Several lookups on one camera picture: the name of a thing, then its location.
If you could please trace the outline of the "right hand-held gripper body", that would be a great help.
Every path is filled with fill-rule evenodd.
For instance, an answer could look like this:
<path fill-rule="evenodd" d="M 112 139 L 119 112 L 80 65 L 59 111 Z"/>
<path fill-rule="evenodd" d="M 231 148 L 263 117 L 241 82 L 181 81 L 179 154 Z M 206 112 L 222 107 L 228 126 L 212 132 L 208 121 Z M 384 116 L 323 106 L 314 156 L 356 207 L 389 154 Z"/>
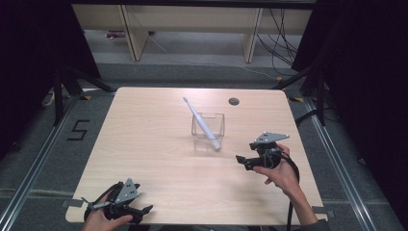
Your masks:
<path fill-rule="evenodd" d="M 259 155 L 253 164 L 256 165 L 256 167 L 277 167 L 282 158 L 282 150 L 278 147 L 276 142 L 288 139 L 289 137 L 290 136 L 286 134 L 264 132 L 249 145 L 250 149 L 255 150 Z"/>

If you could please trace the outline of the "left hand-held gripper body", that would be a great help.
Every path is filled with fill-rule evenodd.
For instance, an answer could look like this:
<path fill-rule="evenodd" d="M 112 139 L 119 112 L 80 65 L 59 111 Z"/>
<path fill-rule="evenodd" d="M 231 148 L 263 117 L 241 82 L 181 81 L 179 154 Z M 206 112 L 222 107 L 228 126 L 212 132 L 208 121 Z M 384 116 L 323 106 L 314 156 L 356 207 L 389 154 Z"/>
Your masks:
<path fill-rule="evenodd" d="M 134 209 L 130 206 L 138 196 L 138 188 L 140 184 L 135 184 L 131 178 L 125 182 L 119 181 L 105 190 L 93 202 L 87 203 L 87 209 L 84 212 L 84 220 L 87 220 L 91 211 L 102 209 L 107 219 L 120 218 L 122 216 L 130 215 L 129 210 Z"/>

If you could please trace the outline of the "clear plastic container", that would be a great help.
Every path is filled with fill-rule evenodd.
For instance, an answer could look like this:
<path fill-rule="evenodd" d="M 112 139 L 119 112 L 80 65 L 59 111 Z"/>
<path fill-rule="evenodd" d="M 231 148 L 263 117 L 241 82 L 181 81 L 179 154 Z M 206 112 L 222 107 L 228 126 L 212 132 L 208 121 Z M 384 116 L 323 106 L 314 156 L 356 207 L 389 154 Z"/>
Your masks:
<path fill-rule="evenodd" d="M 213 133 L 208 138 L 195 117 L 192 118 L 191 134 L 195 151 L 218 152 L 221 149 L 224 137 L 225 121 L 224 114 L 199 113 L 207 127 Z"/>

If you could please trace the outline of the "white electric toothbrush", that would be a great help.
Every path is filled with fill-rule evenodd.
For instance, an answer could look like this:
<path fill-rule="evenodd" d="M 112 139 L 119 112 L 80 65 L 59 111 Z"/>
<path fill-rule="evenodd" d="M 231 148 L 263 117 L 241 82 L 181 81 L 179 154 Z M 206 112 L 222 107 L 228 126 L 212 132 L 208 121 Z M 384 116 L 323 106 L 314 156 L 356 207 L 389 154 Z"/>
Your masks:
<path fill-rule="evenodd" d="M 197 112 L 197 110 L 194 108 L 194 106 L 190 103 L 189 99 L 187 97 L 184 97 L 183 100 L 186 102 L 188 105 L 189 109 L 191 110 L 191 113 L 193 114 L 196 122 L 198 123 L 199 127 L 201 130 L 204 132 L 206 138 L 211 142 L 213 149 L 215 151 L 220 150 L 220 143 L 217 140 L 217 137 L 213 133 L 213 131 L 210 129 L 209 125 L 206 123 L 204 118 Z"/>

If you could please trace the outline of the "person's right hand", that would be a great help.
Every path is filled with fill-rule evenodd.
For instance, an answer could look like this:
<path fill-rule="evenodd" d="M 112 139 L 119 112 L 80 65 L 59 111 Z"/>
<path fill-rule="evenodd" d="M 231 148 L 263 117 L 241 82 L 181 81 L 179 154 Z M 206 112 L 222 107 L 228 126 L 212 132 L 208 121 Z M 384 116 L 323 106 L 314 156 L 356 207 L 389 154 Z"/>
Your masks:
<path fill-rule="evenodd" d="M 253 170 L 266 176 L 266 185 L 273 183 L 289 198 L 302 194 L 295 172 L 286 160 L 282 160 L 276 168 L 254 167 Z"/>

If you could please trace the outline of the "person's left hand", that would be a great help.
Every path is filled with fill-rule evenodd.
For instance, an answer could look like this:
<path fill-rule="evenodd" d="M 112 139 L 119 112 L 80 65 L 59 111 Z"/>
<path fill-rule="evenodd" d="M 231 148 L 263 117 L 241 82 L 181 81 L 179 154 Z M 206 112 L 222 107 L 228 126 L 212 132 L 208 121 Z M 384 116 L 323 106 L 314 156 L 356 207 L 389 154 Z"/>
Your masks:
<path fill-rule="evenodd" d="M 132 219 L 131 215 L 107 219 L 104 211 L 98 209 L 90 212 L 81 231 L 115 231 L 116 228 L 129 223 Z"/>

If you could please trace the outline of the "black metal stand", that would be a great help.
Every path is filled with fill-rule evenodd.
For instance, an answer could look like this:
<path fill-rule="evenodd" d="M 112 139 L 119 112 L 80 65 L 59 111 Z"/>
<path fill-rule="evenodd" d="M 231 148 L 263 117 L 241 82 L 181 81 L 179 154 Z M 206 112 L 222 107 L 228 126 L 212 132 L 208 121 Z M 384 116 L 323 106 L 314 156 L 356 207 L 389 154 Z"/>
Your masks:
<path fill-rule="evenodd" d="M 83 90 L 78 82 L 79 79 L 83 79 L 103 91 L 115 92 L 113 87 L 104 84 L 100 78 L 94 78 L 84 71 L 68 65 L 60 66 L 56 69 L 53 77 L 55 102 L 54 125 L 58 125 L 64 117 L 63 88 L 66 88 L 70 95 L 79 96 L 83 93 Z"/>
<path fill-rule="evenodd" d="M 310 96 L 314 92 L 317 95 L 317 107 L 309 115 L 316 115 L 320 124 L 324 126 L 324 75 L 318 64 L 311 64 L 288 80 L 273 87 L 273 89 L 282 90 L 302 78 L 304 78 L 304 82 L 300 89 L 301 94 L 303 96 Z"/>

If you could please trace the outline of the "black curtain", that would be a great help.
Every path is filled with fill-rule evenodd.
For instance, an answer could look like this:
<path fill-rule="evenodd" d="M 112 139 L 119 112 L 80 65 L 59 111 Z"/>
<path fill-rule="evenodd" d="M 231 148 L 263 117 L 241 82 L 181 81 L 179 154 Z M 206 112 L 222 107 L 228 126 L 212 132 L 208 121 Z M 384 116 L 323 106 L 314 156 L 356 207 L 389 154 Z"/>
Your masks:
<path fill-rule="evenodd" d="M 0 161 L 71 67 L 100 76 L 69 0 L 0 0 Z"/>
<path fill-rule="evenodd" d="M 408 0 L 316 0 L 293 69 L 317 57 L 350 2 L 353 14 L 325 58 L 325 82 L 371 174 L 408 231 Z"/>

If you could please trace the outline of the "light wooden shelf unit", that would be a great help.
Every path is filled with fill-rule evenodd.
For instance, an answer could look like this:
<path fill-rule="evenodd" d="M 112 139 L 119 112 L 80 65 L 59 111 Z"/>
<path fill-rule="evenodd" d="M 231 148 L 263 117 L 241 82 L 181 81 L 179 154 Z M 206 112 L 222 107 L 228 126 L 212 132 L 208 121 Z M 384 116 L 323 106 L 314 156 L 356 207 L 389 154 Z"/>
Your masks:
<path fill-rule="evenodd" d="M 75 4 L 73 10 L 84 30 L 122 31 L 134 61 L 141 58 L 149 32 L 203 32 L 239 34 L 243 58 L 250 63 L 257 35 L 301 36 L 311 15 L 292 9 L 91 4 Z"/>

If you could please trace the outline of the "metal floor rail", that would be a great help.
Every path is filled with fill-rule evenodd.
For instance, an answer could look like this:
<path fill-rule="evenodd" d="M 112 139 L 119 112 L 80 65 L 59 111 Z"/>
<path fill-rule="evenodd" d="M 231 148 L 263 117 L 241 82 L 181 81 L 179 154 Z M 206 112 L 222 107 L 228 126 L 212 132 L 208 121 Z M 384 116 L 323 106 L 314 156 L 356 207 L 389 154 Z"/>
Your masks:
<path fill-rule="evenodd" d="M 335 144 L 333 143 L 331 137 L 329 136 L 326 127 L 321 124 L 317 115 L 313 115 L 312 121 L 328 155 L 331 165 L 334 168 L 336 175 L 338 176 L 339 181 L 344 189 L 347 200 L 362 227 L 362 230 L 377 231 L 377 227 L 373 222 L 370 211 L 363 201 L 362 196 L 355 187 L 355 184 L 353 183 L 348 171 L 346 170 L 339 152 L 335 147 Z"/>
<path fill-rule="evenodd" d="M 37 157 L 31 164 L 27 173 L 25 174 L 19 187 L 13 191 L 13 197 L 9 201 L 8 206 L 0 216 L 0 231 L 10 231 L 15 219 L 20 213 L 32 187 L 37 182 L 37 179 L 48 160 L 52 149 L 58 141 L 58 138 L 65 127 L 66 121 L 71 114 L 72 109 L 77 104 L 79 96 L 70 96 L 66 101 L 66 105 L 63 109 L 62 118 L 56 125 L 52 126 L 45 142 L 43 143 Z"/>

